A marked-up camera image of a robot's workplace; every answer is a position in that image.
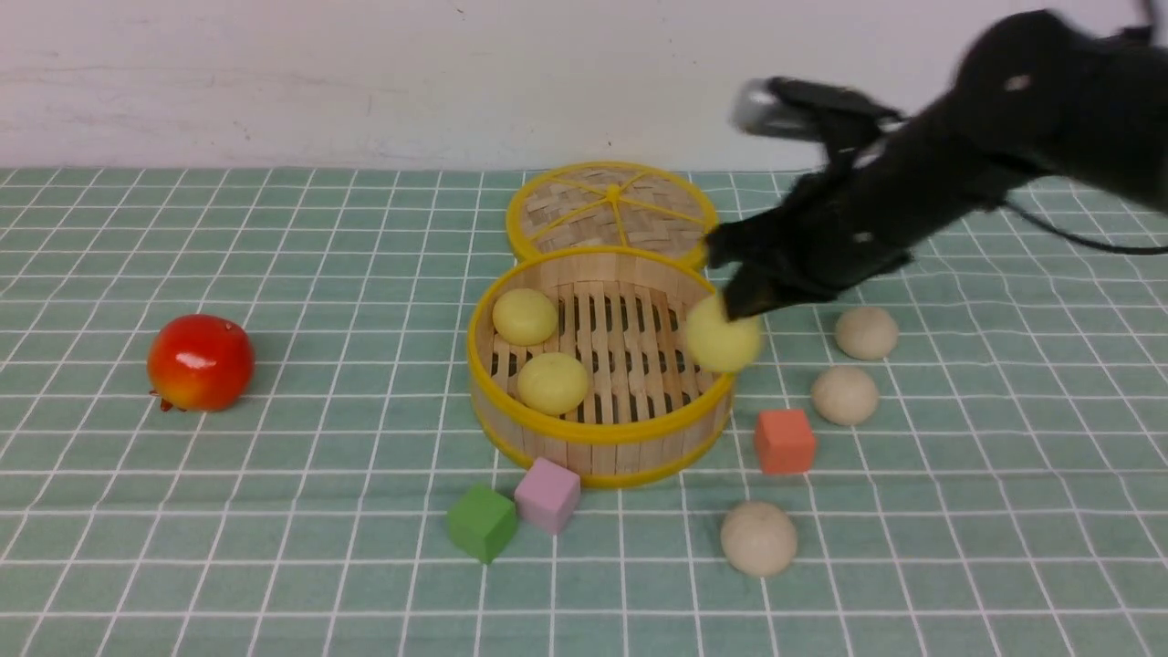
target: orange cube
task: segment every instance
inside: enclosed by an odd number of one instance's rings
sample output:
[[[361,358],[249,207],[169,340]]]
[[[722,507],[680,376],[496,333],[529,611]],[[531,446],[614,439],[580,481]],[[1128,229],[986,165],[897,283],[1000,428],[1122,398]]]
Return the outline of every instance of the orange cube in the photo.
[[[755,452],[766,475],[798,475],[815,461],[815,434],[807,415],[798,409],[772,409],[758,414]]]

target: yellow ball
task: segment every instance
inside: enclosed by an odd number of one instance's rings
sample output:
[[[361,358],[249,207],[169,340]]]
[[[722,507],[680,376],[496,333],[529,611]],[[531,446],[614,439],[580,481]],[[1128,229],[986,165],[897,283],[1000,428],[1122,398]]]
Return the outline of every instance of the yellow ball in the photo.
[[[588,389],[584,364],[559,352],[541,353],[527,361],[515,381],[521,402],[554,417],[579,407]]]
[[[763,320],[726,320],[721,296],[712,295],[689,310],[682,340],[689,358],[702,369],[736,373],[763,353]]]
[[[529,347],[555,334],[559,328],[559,311],[543,292],[519,288],[499,296],[491,309],[491,320],[502,339]]]

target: foam block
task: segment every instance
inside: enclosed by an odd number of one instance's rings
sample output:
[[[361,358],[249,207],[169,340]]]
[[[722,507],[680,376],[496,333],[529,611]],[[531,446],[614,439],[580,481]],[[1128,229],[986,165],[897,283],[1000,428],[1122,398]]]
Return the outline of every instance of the foam block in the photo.
[[[579,475],[543,457],[535,459],[515,489],[519,517],[552,535],[568,525],[579,499]]]
[[[515,503],[486,484],[474,484],[446,512],[446,534],[459,549],[491,563],[519,530]]]
[[[764,410],[755,426],[755,452],[766,475],[798,475],[815,461],[815,434],[798,408]]]

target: fake fruit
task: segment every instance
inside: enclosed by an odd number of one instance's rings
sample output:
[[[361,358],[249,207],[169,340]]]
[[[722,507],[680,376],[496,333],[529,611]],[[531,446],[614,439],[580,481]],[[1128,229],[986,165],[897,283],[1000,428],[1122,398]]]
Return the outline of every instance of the fake fruit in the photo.
[[[251,382],[256,355],[242,326],[214,314],[185,314],[159,331],[146,359],[150,394],[162,412],[223,410]]]

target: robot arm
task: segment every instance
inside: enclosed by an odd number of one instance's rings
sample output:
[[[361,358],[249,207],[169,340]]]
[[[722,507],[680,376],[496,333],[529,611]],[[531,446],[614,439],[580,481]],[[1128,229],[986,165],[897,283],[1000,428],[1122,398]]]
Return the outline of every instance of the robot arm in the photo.
[[[1154,27],[1150,0],[1143,8]],[[1049,11],[1007,16],[911,119],[853,89],[746,84],[739,130],[818,141],[827,165],[778,207],[707,235],[711,268],[742,263],[723,290],[728,318],[832,300],[908,264],[916,244],[969,213],[1001,207],[1082,245],[1168,253],[1091,242],[1007,198],[1059,175],[1168,214],[1168,51],[1152,44],[1153,27],[1093,37]]]

